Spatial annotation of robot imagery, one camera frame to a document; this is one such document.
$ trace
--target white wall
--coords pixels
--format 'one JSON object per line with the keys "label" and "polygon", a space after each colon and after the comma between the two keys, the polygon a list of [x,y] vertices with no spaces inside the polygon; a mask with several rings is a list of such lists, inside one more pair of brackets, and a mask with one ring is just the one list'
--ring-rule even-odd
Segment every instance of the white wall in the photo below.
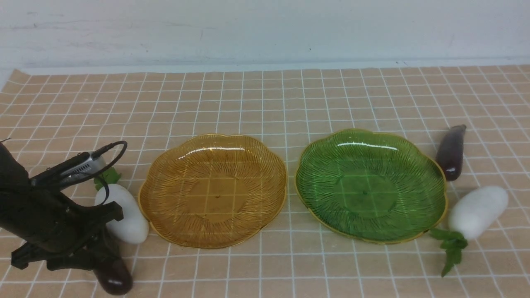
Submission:
{"label": "white wall", "polygon": [[0,67],[530,56],[529,0],[0,0]]}

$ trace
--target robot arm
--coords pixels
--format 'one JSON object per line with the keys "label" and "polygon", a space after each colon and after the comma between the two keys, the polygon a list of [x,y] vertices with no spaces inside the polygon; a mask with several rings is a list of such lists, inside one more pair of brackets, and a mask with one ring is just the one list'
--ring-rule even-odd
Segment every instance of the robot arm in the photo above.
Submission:
{"label": "robot arm", "polygon": [[[104,152],[122,144],[116,159],[105,165]],[[99,176],[124,154],[127,143],[116,142],[93,153],[84,152],[33,178],[0,143],[0,227],[26,243],[12,252],[11,264],[46,261],[49,270],[93,270],[109,294],[123,295],[132,277],[120,257],[117,241],[105,224],[123,219],[116,202],[85,207],[61,190]]]}

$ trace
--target plate rim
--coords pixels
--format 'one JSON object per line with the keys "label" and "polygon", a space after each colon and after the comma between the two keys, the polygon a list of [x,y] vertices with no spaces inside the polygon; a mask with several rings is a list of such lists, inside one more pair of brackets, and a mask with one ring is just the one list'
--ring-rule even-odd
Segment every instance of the plate rim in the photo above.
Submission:
{"label": "plate rim", "polygon": [[[333,227],[331,227],[330,225],[326,224],[323,222],[323,220],[321,220],[314,212],[311,208],[309,208],[304,200],[302,200],[302,195],[300,194],[300,191],[298,189],[298,172],[300,171],[300,165],[302,163],[302,157],[307,153],[307,150],[309,150],[315,143],[318,143],[318,142],[322,142],[326,139],[331,139],[333,137],[335,137],[337,134],[339,133],[343,133],[343,132],[346,132],[346,131],[350,131],[350,132],[366,132],[366,133],[369,133],[369,134],[374,134],[374,135],[389,135],[389,136],[392,136],[392,137],[396,137],[396,138],[400,138],[402,140],[404,140],[405,142],[409,143],[412,147],[416,148],[419,152],[420,155],[423,155],[423,157],[425,157],[427,160],[431,161],[435,166],[436,168],[438,169],[438,171],[440,171],[440,175],[444,181],[444,188],[443,188],[443,191],[444,191],[444,200],[445,200],[445,207],[444,207],[444,211],[442,212],[440,218],[438,219],[438,221],[436,223],[434,223],[432,225],[432,227],[426,229],[425,231],[422,231],[420,233],[418,233],[417,235],[413,236],[413,237],[410,237],[410,238],[407,238],[407,239],[403,239],[403,240],[398,240],[398,241],[375,241],[375,240],[371,240],[371,239],[366,239],[366,238],[363,238],[363,237],[358,237],[358,236],[353,236],[353,235],[350,235],[350,234],[347,234],[347,233],[344,233],[344,232],[341,232]],[[448,212],[448,209],[449,209],[449,198],[447,197],[447,179],[445,178],[445,175],[444,175],[444,171],[442,170],[442,168],[440,167],[440,165],[434,160],[432,159],[431,157],[429,157],[427,154],[425,154],[424,152],[422,152],[420,150],[420,148],[418,148],[416,146],[416,144],[414,144],[413,142],[407,140],[406,138],[400,136],[400,135],[397,135],[397,134],[393,134],[393,133],[387,133],[387,132],[374,132],[372,130],[368,130],[368,129],[363,129],[363,128],[345,128],[345,129],[341,129],[341,130],[338,130],[326,137],[323,137],[323,138],[320,138],[320,139],[317,139],[311,143],[309,143],[309,145],[307,145],[304,150],[302,151],[299,159],[298,159],[298,166],[296,168],[296,171],[295,171],[295,189],[296,189],[296,194],[298,195],[298,199],[302,202],[302,204],[304,204],[304,206],[307,208],[307,210],[309,211],[309,213],[311,213],[311,215],[317,220],[319,221],[322,225],[324,225],[325,227],[327,227],[328,229],[330,229],[331,231],[337,233],[337,234],[340,234],[340,235],[343,235],[347,238],[350,238],[350,239],[356,239],[356,240],[361,240],[361,241],[365,241],[365,242],[368,242],[368,243],[372,243],[372,244],[380,244],[380,245],[388,245],[388,244],[400,244],[400,243],[406,243],[406,242],[409,242],[409,241],[412,241],[414,239],[417,239],[419,237],[421,237],[423,234],[427,233],[430,229],[432,229],[433,227],[436,227],[439,223],[441,223],[444,218],[447,216],[447,212]]]}
{"label": "plate rim", "polygon": [[153,222],[149,219],[149,217],[147,216],[147,214],[145,213],[144,209],[142,208],[142,204],[141,204],[141,193],[142,193],[142,189],[144,188],[144,185],[146,184],[147,182],[147,179],[144,180],[144,182],[142,182],[142,185],[140,186],[140,189],[138,190],[138,195],[136,196],[136,203],[138,204],[138,207],[140,209],[140,212],[142,213],[142,215],[144,216],[144,218],[147,220],[147,222],[149,223],[149,226],[153,229],[153,231],[155,231],[155,233],[160,236],[162,239],[164,239],[165,241],[169,242],[169,243],[172,243],[172,244],[175,244],[175,245],[178,245],[180,247],[185,247],[185,248],[194,248],[194,249],[223,249],[223,248],[229,248],[229,247],[233,247],[233,246],[236,246],[238,244],[241,244],[245,241],[247,241],[248,239],[254,237],[256,234],[258,234],[261,230],[263,230],[265,227],[267,227],[268,225],[270,225],[277,217],[278,215],[281,213],[281,211],[284,209],[284,206],[285,206],[285,203],[287,201],[287,192],[288,192],[288,183],[289,183],[289,173],[287,171],[287,165],[285,163],[285,161],[276,153],[274,153],[268,146],[266,146],[262,141],[258,140],[257,138],[255,137],[251,137],[251,136],[248,136],[248,135],[242,135],[242,134],[236,134],[236,135],[225,135],[225,134],[215,134],[215,133],[209,133],[209,134],[201,134],[201,135],[197,135],[197,136],[194,136],[194,137],[191,137],[189,138],[188,140],[186,140],[185,142],[183,142],[182,144],[180,144],[179,146],[176,146],[176,147],[173,147],[173,148],[170,148],[166,151],[164,151],[163,153],[161,153],[157,158],[155,158],[155,160],[153,161],[153,163],[151,163],[151,165],[149,166],[149,169],[147,170],[147,175],[149,176],[149,172],[151,172],[151,169],[153,168],[153,164],[156,162],[156,160],[158,160],[159,158],[161,158],[164,154],[168,153],[170,150],[172,149],[176,149],[176,148],[180,148],[182,146],[184,146],[186,143],[189,143],[191,142],[192,140],[194,139],[197,139],[199,137],[205,137],[205,136],[215,136],[215,137],[220,137],[220,138],[235,138],[235,137],[243,137],[243,138],[248,138],[248,139],[253,139],[255,140],[256,142],[258,142],[258,144],[260,144],[260,146],[262,146],[265,150],[267,150],[270,154],[272,154],[272,157],[273,158],[276,158],[278,159],[278,161],[281,162],[281,164],[283,165],[283,170],[284,170],[284,173],[285,173],[285,186],[283,187],[283,191],[284,191],[284,197],[281,201],[281,204],[277,210],[277,212],[275,214],[273,214],[272,216],[272,219],[266,224],[264,225],[263,227],[259,228],[259,229],[255,229],[255,231],[253,231],[250,235],[248,235],[247,237],[243,237],[242,239],[240,239],[239,241],[235,242],[235,243],[232,243],[230,245],[223,245],[223,246],[216,246],[216,247],[210,247],[210,248],[205,248],[205,247],[202,247],[202,246],[185,246],[185,245],[182,245],[182,244],[179,244],[179,243],[176,243],[170,239],[168,239],[167,237],[165,237],[164,235],[161,234],[161,232],[158,231],[158,229],[154,226]]}

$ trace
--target black cable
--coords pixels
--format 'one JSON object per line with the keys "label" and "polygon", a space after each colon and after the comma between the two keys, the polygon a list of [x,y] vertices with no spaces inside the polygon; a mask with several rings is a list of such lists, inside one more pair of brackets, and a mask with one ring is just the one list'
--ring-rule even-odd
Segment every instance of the black cable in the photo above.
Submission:
{"label": "black cable", "polygon": [[[73,186],[73,185],[76,185],[76,184],[79,184],[79,183],[83,183],[83,182],[88,181],[90,179],[99,179],[100,182],[102,182],[102,184],[103,184],[103,186],[105,188],[105,199],[101,203],[101,205],[102,205],[105,201],[107,201],[107,199],[109,197],[110,189],[109,189],[109,185],[107,184],[107,182],[104,179],[102,179],[100,177],[100,175],[102,173],[104,173],[106,170],[110,169],[113,165],[115,165],[120,160],[120,158],[122,158],[122,156],[125,154],[125,150],[127,149],[127,142],[126,141],[117,141],[117,142],[111,143],[111,144],[109,144],[107,146],[104,146],[104,147],[94,151],[94,153],[91,155],[91,157],[97,158],[97,157],[101,156],[103,153],[110,151],[112,148],[114,148],[114,147],[116,147],[118,145],[122,145],[122,148],[121,148],[120,152],[118,153],[118,155],[109,164],[104,166],[101,170],[97,171],[96,173],[93,173],[93,174],[83,173],[83,174],[86,175],[85,178],[81,178],[81,179],[78,179],[78,180],[75,180],[75,181],[71,181],[71,182],[67,182],[67,183],[45,184],[45,185],[36,185],[36,186],[34,186],[34,185],[0,185],[0,190],[10,190],[10,191],[14,191],[14,192],[18,192],[18,191],[29,192],[29,191],[38,190],[38,189],[50,189],[50,188],[61,189],[61,188],[67,188],[67,187],[70,187],[70,186]],[[60,180],[68,177],[69,175],[71,175],[71,174],[61,176]]]}

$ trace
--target toy vegetable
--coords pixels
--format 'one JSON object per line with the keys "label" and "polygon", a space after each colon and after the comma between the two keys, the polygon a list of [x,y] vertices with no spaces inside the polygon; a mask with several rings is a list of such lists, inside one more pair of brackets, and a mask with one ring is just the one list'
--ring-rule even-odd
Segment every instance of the toy vegetable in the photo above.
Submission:
{"label": "toy vegetable", "polygon": [[466,128],[464,124],[451,127],[436,153],[436,163],[444,171],[447,181],[455,181],[462,173]]}
{"label": "toy vegetable", "polygon": [[464,196],[449,213],[449,231],[431,229],[431,237],[442,240],[446,263],[441,272],[444,277],[454,265],[462,261],[462,250],[467,241],[480,235],[504,212],[508,206],[508,193],[498,186],[478,188]]}
{"label": "toy vegetable", "polygon": [[[121,174],[115,168],[109,168],[101,178],[109,185],[109,198],[105,203],[115,201],[123,210],[123,219],[120,221],[110,221],[107,229],[123,242],[140,244],[144,242],[149,234],[149,223],[142,215],[138,204],[130,192],[123,186],[116,184],[121,178]],[[94,179],[94,184],[98,193],[94,204],[101,204],[105,199],[105,188],[100,180]]]}

